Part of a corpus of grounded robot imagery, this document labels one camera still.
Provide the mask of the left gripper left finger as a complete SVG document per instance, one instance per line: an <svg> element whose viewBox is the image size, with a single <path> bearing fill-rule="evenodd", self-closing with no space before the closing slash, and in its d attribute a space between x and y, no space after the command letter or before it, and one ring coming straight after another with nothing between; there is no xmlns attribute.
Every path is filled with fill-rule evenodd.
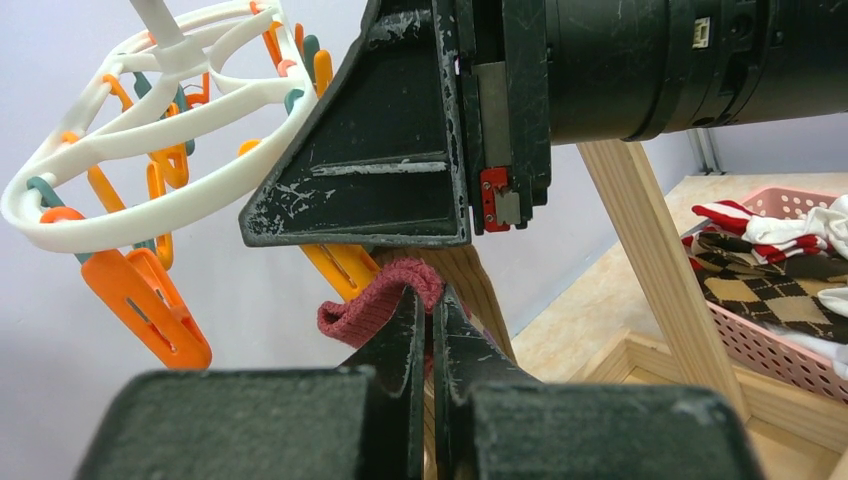
<svg viewBox="0 0 848 480"><path fill-rule="evenodd" d="M419 479L425 308L325 369L152 371L130 381L82 479Z"/></svg>

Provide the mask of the purple striped sock maroon cuff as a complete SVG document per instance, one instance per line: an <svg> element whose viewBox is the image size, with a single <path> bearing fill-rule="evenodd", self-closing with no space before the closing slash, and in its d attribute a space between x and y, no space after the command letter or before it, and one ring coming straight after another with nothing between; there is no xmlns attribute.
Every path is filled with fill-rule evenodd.
<svg viewBox="0 0 848 480"><path fill-rule="evenodd" d="M425 307L425 378L431 380L432 311L444 293L445 281L421 259L397 258L385 265L355 299L346 303L324 302L317 312L317 327L325 336L359 349L391 319L407 287L415 291Z"/></svg>

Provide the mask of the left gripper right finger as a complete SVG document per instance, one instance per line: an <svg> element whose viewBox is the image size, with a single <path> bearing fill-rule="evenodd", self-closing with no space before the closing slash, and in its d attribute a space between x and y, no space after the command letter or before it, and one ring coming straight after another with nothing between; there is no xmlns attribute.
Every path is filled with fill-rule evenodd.
<svg viewBox="0 0 848 480"><path fill-rule="evenodd" d="M476 329L452 288L433 310L442 479L761 479L732 406L693 385L545 383Z"/></svg>

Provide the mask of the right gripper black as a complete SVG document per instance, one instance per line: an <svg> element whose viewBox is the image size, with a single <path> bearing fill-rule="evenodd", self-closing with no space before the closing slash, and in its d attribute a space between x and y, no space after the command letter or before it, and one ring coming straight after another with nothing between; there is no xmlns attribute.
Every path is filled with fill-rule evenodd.
<svg viewBox="0 0 848 480"><path fill-rule="evenodd" d="M659 1L371 1L239 216L250 247L440 248L523 229L555 145L663 129ZM463 110L465 159L457 60Z"/></svg>

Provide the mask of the white round clip hanger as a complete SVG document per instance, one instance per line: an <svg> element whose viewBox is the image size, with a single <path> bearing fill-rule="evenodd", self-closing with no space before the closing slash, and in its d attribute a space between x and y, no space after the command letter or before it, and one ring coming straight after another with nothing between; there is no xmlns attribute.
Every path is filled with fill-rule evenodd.
<svg viewBox="0 0 848 480"><path fill-rule="evenodd" d="M173 16L162 1L137 1L144 30L116 46L59 125L6 186L5 220L35 246L89 253L127 246L192 224L255 190L314 109L317 97L282 5L226 1ZM226 75L226 62L263 33L276 38L289 62L282 77ZM149 71L151 91L100 128L92 121L109 94L108 74ZM105 161L146 154L209 134L301 90L282 125L247 153L162 197L123 211L46 224L43 198L31 179L60 186Z"/></svg>

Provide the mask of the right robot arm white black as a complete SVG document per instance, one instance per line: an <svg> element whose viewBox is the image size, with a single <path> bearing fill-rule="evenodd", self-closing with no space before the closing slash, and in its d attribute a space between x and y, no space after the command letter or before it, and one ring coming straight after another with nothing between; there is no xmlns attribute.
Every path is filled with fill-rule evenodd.
<svg viewBox="0 0 848 480"><path fill-rule="evenodd" d="M843 1L371 1L239 217L250 247L524 229L551 149L847 108Z"/></svg>

